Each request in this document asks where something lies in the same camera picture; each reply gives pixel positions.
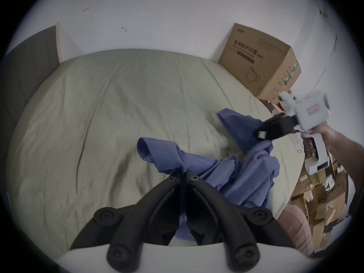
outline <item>gray headboard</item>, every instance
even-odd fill
[[[26,39],[0,64],[0,187],[5,191],[9,144],[26,104],[61,63],[59,23]]]

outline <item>beige bedsheet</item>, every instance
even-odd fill
[[[180,53],[117,49],[63,62],[27,104],[7,162],[16,222],[51,258],[63,255],[104,206],[136,203],[165,179],[136,150],[139,137],[214,158],[242,157],[216,113],[261,120],[267,108],[222,67]],[[273,142],[278,217],[303,163],[288,137]]]

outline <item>cardboard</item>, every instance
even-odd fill
[[[235,24],[219,60],[258,99],[277,104],[301,74],[293,49],[253,28]]]
[[[316,220],[325,219],[325,216],[326,216],[326,203],[320,203],[317,205],[315,219]]]
[[[335,212],[328,224],[343,216],[345,204],[347,203],[347,191],[348,176],[344,172],[340,172],[335,176],[334,188],[329,191],[326,197],[327,207],[335,209]]]
[[[325,225],[328,225],[330,222],[332,222],[332,218],[334,217],[335,212],[336,212],[336,209],[335,208],[328,207],[326,209]]]
[[[303,194],[303,198],[306,200],[307,203],[309,203],[311,200],[313,200],[312,190],[306,191]]]
[[[312,228],[312,246],[314,251],[320,248],[322,236],[324,234],[324,226],[324,221],[321,221]]]
[[[317,203],[326,203],[326,191],[323,185],[317,185],[312,189],[313,197],[317,197]]]
[[[334,172],[339,168],[339,164],[338,162],[336,161],[334,164],[332,164],[333,167],[334,167]]]
[[[319,179],[317,173],[310,175],[310,179],[311,179],[311,183],[313,186],[320,184],[320,179]]]
[[[321,244],[320,244],[321,249],[325,249],[325,247],[327,246],[327,244],[330,241],[330,237],[331,237],[330,233],[324,233],[322,235]]]
[[[310,177],[307,176],[307,171],[305,168],[305,164],[303,163],[300,176],[298,177],[298,183],[296,184],[291,197],[298,196],[300,194],[305,193],[306,191],[309,191],[313,189],[313,185],[311,183]]]
[[[303,197],[298,198],[296,200],[292,200],[291,204],[297,206],[300,210],[302,210],[304,215],[306,217],[308,217],[308,209],[307,209],[306,201],[304,200]]]
[[[316,217],[316,210],[317,210],[317,196],[314,196],[313,199],[307,203],[307,209],[308,209],[308,214],[311,215],[311,214],[314,214],[313,216],[313,219],[315,219]]]
[[[325,170],[321,170],[319,172],[317,172],[317,176],[318,176],[318,180],[320,184],[325,184],[326,183],[326,172]]]

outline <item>black screw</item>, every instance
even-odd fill
[[[259,252],[252,245],[242,246],[236,250],[235,258],[239,264],[255,263],[259,260]]]
[[[123,246],[116,246],[113,249],[111,256],[117,262],[127,263],[130,261],[131,253],[127,248],[124,248]]]
[[[102,212],[100,214],[100,219],[101,220],[108,219],[108,218],[112,218],[112,217],[114,217],[114,214],[111,211],[108,211],[108,210],[105,211],[105,212]]]
[[[265,220],[267,218],[267,214],[262,211],[262,210],[257,210],[253,213],[253,216],[257,219],[257,220]]]
[[[122,252],[119,251],[119,250],[115,250],[113,255],[114,255],[115,258],[120,258],[122,256]]]

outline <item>white wall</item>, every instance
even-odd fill
[[[291,45],[302,69],[292,90],[326,91],[332,107],[329,124],[364,145],[363,64],[334,10],[326,5],[329,17],[320,15],[324,4],[324,0],[39,0],[8,51],[59,21],[63,60],[106,49],[149,48],[217,61],[238,22]]]

